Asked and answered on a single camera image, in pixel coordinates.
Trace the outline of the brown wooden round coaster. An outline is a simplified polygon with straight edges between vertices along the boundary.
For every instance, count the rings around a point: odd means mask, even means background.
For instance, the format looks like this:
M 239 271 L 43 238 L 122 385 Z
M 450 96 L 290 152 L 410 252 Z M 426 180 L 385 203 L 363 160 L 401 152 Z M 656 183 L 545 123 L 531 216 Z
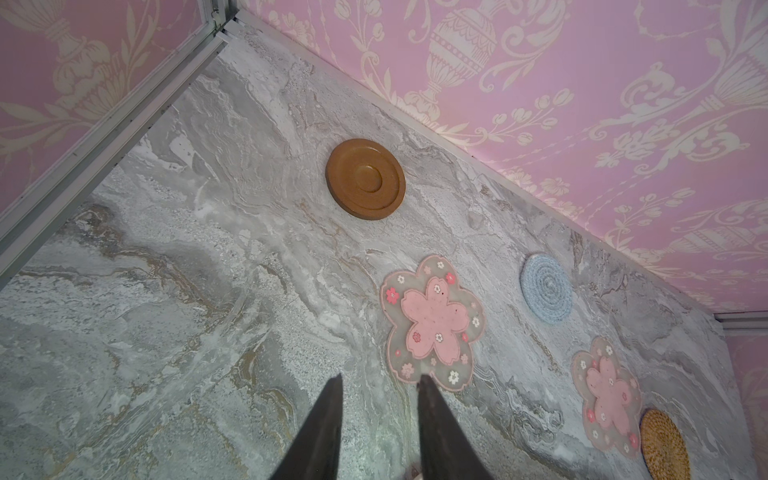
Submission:
M 347 213 L 363 220 L 381 220 L 402 204 L 406 181 L 394 155 L 367 139 L 337 145 L 325 167 L 328 189 Z

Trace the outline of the pink flower coaster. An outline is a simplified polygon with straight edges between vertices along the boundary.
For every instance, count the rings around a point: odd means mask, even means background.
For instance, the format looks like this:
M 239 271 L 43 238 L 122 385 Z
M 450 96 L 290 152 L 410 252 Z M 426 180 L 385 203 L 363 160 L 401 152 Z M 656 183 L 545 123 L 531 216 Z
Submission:
M 406 384 L 422 376 L 449 392 L 473 379 L 473 345 L 487 325 L 480 300 L 463 288 L 448 259 L 430 255 L 416 270 L 389 274 L 380 303 L 391 325 L 386 344 L 389 370 Z
M 635 459 L 641 449 L 642 392 L 637 378 L 622 365 L 619 350 L 605 337 L 594 338 L 589 349 L 574 354 L 571 376 L 592 446 Z

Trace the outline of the blue woven round coaster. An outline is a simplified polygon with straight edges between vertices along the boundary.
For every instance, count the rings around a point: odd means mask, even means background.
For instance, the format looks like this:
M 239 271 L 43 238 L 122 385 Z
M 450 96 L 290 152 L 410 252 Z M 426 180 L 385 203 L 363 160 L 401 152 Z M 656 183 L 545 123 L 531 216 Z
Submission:
M 529 255 L 520 273 L 520 286 L 527 306 L 539 320 L 559 324 L 570 316 L 571 282 L 553 257 L 543 253 Z

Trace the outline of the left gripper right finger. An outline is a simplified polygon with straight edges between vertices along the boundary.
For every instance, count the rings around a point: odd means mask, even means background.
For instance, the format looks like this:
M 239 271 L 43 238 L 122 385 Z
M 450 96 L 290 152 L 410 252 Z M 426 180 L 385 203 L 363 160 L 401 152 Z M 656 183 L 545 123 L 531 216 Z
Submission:
M 433 378 L 422 375 L 417 390 L 422 477 L 426 480 L 492 479 Z

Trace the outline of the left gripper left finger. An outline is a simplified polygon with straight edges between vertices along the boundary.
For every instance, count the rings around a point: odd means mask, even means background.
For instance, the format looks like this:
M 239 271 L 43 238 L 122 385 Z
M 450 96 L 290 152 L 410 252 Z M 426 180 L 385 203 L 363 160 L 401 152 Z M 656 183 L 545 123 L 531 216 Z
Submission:
M 330 378 L 271 479 L 337 478 L 343 422 L 343 378 Z

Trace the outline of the tan rattan round coaster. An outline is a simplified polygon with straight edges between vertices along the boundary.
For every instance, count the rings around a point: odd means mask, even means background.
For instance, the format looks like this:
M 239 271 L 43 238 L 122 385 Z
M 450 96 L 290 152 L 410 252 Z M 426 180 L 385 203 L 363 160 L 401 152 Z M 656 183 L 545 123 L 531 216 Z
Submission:
M 652 479 L 692 479 L 685 441 L 669 415 L 658 409 L 646 410 L 640 433 L 643 459 Z

